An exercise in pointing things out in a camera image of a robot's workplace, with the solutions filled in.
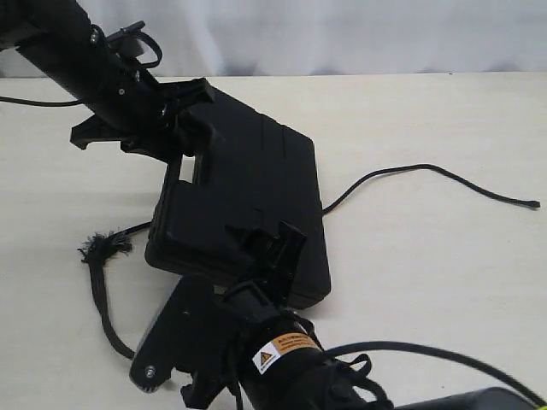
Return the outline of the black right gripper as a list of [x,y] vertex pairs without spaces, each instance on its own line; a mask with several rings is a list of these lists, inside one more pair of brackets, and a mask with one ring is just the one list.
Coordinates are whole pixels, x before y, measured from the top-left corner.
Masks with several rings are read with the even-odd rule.
[[278,233],[231,228],[250,264],[218,296],[199,277],[183,280],[179,370],[188,408],[207,409],[224,389],[256,409],[283,400],[292,371],[307,354],[307,330],[287,307],[305,235],[282,222]]

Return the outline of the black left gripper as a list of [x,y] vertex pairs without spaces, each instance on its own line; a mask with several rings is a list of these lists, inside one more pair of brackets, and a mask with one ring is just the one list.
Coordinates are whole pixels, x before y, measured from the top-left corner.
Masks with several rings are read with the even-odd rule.
[[125,153],[172,161],[194,156],[210,143],[211,126],[190,111],[214,101],[214,88],[205,78],[134,85],[124,91],[93,103],[93,115],[72,128],[71,144],[85,150],[91,143],[119,142]]

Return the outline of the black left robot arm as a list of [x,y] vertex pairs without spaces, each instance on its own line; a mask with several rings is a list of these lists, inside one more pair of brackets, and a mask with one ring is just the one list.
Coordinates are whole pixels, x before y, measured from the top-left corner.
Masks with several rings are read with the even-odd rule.
[[1,49],[15,50],[73,100],[2,102],[86,106],[93,115],[70,135],[79,149],[118,142],[126,153],[163,162],[204,152],[213,131],[190,108],[212,103],[215,92],[206,79],[159,82],[150,71],[162,62],[162,48],[144,26],[139,20],[107,35],[76,1],[3,1]]

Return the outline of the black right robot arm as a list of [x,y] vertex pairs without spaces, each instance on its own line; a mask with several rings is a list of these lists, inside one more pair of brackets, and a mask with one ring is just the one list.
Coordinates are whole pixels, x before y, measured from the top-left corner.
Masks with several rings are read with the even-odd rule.
[[207,283],[194,290],[199,329],[187,331],[179,363],[191,376],[180,391],[188,408],[206,409],[228,390],[255,409],[391,409],[391,398],[371,378],[373,351],[446,360],[499,382],[422,401],[421,409],[545,408],[543,397],[506,372],[454,351],[394,341],[323,348],[313,324],[287,307],[305,236],[285,223],[276,235],[235,226],[228,233],[251,263],[223,296]]

